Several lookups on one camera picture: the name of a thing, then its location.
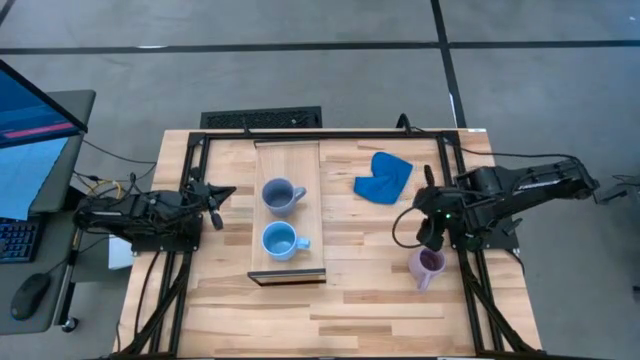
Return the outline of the grey-blue faceted mug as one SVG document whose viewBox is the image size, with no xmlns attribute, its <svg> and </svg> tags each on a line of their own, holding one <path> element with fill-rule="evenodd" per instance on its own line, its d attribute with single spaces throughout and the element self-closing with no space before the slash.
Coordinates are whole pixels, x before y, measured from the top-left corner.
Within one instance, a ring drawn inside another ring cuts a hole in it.
<svg viewBox="0 0 640 360">
<path fill-rule="evenodd" d="M 288 179 L 274 178 L 262 188 L 262 200 L 276 217 L 286 218 L 294 211 L 296 204 L 306 195 L 305 187 L 296 187 Z"/>
</svg>

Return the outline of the light blue mug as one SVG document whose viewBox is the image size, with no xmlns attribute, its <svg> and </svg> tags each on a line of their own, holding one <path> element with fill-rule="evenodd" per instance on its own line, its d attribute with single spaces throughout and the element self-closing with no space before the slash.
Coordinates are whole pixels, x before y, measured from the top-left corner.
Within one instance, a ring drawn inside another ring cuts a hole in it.
<svg viewBox="0 0 640 360">
<path fill-rule="evenodd" d="M 289 261 L 299 250 L 309 250 L 309 239 L 297 235 L 295 228 L 287 222 L 275 221 L 262 232 L 261 245 L 264 251 L 276 261 Z"/>
</svg>

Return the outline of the black computer mouse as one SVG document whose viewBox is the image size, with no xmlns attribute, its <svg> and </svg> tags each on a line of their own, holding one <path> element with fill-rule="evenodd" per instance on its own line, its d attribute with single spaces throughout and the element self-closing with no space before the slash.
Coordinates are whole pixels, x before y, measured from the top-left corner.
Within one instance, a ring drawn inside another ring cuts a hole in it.
<svg viewBox="0 0 640 360">
<path fill-rule="evenodd" d="M 16 290 L 10 304 L 10 315 L 17 321 L 31 318 L 48 291 L 51 278 L 48 273 L 28 277 Z"/>
</svg>

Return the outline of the white paper sheet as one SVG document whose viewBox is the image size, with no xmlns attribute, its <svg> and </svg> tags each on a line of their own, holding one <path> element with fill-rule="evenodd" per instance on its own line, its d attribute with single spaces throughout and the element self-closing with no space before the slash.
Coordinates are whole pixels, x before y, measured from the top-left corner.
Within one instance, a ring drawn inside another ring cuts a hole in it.
<svg viewBox="0 0 640 360">
<path fill-rule="evenodd" d="M 108 269 L 120 270 L 133 265 L 134 256 L 130 242 L 115 235 L 109 236 Z"/>
</svg>

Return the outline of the pink ribbed mug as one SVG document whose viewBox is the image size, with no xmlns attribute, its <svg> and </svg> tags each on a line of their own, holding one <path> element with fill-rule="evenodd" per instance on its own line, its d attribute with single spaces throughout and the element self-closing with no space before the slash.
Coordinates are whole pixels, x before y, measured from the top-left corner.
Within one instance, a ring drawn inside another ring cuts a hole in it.
<svg viewBox="0 0 640 360">
<path fill-rule="evenodd" d="M 428 248 L 417 250 L 408 259 L 409 272 L 416 282 L 419 292 L 425 293 L 433 278 L 441 274 L 446 267 L 446 258 L 441 251 Z"/>
</svg>

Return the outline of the black metal table frame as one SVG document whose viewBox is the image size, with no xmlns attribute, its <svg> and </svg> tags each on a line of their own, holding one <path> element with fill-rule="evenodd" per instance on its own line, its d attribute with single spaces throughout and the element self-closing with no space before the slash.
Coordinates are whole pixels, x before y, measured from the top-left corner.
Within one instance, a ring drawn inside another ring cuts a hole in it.
<svg viewBox="0 0 640 360">
<path fill-rule="evenodd" d="M 406 244 L 420 223 L 408 213 L 424 183 L 422 167 L 441 171 L 433 139 L 410 139 L 398 130 L 358 139 L 318 132 L 324 259 L 323 284 L 262 287 L 248 277 L 258 145 L 225 132 L 212 141 L 206 178 L 233 185 L 223 205 L 224 228 L 203 227 L 194 254 L 177 354 L 192 357 L 463 356 L 475 352 L 455 252 L 445 271 L 419 293 L 406 260 Z M 370 172 L 385 151 L 415 170 L 400 201 L 369 203 L 353 182 Z"/>
</svg>

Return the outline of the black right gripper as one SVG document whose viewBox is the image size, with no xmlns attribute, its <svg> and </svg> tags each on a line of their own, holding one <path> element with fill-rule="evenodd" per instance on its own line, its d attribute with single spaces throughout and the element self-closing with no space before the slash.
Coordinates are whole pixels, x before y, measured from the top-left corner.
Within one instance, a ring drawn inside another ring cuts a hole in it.
<svg viewBox="0 0 640 360">
<path fill-rule="evenodd" d="M 432 250 L 440 251 L 444 243 L 444 231 L 446 228 L 446 211 L 444 210 L 445 197 L 435 185 L 435 178 L 430 165 L 423 166 L 426 186 L 420 188 L 412 205 L 422 212 L 426 218 L 422 220 L 416 234 L 417 238 L 423 238 L 422 244 Z"/>
</svg>

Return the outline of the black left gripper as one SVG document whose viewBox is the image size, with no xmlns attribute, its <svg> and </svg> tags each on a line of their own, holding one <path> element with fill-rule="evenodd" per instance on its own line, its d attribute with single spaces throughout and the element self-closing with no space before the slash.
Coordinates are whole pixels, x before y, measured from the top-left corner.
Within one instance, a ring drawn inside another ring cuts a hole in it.
<svg viewBox="0 0 640 360">
<path fill-rule="evenodd" d="M 198 167 L 191 168 L 189 175 L 192 177 L 192 180 L 187 185 L 189 194 L 201 208 L 208 210 L 214 229 L 222 230 L 224 224 L 219 213 L 220 206 L 237 188 L 235 186 L 217 186 L 204 183 Z"/>
</svg>

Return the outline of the grey side desk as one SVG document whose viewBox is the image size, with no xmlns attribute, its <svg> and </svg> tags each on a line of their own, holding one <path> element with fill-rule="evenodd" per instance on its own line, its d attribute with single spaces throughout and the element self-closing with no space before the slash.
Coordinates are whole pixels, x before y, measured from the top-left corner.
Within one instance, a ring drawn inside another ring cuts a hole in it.
<svg viewBox="0 0 640 360">
<path fill-rule="evenodd" d="M 70 333 L 78 327 L 79 320 L 69 314 L 75 290 L 71 276 L 79 248 L 72 215 L 84 194 L 71 185 L 71 178 L 81 143 L 80 136 L 68 140 L 31 205 L 46 220 L 35 260 L 0 264 L 0 336 L 45 332 L 52 326 Z M 27 320 L 16 320 L 10 314 L 11 301 L 24 281 L 36 273 L 47 273 L 50 285 L 36 312 Z"/>
</svg>

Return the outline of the blue cloth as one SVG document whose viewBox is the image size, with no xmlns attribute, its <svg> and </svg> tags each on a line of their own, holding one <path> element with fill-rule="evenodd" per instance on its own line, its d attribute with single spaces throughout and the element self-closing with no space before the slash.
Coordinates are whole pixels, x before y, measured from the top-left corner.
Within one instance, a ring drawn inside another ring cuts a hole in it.
<svg viewBox="0 0 640 360">
<path fill-rule="evenodd" d="M 376 152 L 371 159 L 369 177 L 356 177 L 354 193 L 376 204 L 395 204 L 404 191 L 413 165 L 386 152 Z"/>
</svg>

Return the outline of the backlit keyboard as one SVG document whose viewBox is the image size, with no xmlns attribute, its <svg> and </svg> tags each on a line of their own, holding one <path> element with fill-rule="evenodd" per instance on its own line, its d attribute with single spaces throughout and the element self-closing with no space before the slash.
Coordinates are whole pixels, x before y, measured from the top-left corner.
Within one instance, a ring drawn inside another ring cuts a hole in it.
<svg viewBox="0 0 640 360">
<path fill-rule="evenodd" d="M 44 220 L 0 218 L 0 264 L 33 262 L 41 241 Z"/>
</svg>

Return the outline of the black stand foot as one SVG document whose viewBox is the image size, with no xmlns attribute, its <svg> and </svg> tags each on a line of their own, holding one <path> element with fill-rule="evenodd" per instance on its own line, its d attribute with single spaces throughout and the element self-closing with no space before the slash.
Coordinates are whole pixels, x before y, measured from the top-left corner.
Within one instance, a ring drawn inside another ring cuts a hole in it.
<svg viewBox="0 0 640 360">
<path fill-rule="evenodd" d="M 617 183 L 600 192 L 596 201 L 598 204 L 607 205 L 614 199 L 628 198 L 633 206 L 640 207 L 640 175 L 613 175 Z"/>
</svg>

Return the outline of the computer monitor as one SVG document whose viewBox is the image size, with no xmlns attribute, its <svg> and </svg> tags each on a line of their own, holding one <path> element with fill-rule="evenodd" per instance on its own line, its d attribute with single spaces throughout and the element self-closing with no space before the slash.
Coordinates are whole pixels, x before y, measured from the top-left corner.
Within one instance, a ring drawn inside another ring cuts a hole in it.
<svg viewBox="0 0 640 360">
<path fill-rule="evenodd" d="M 25 220 L 68 139 L 87 131 L 0 60 L 0 218 Z"/>
</svg>

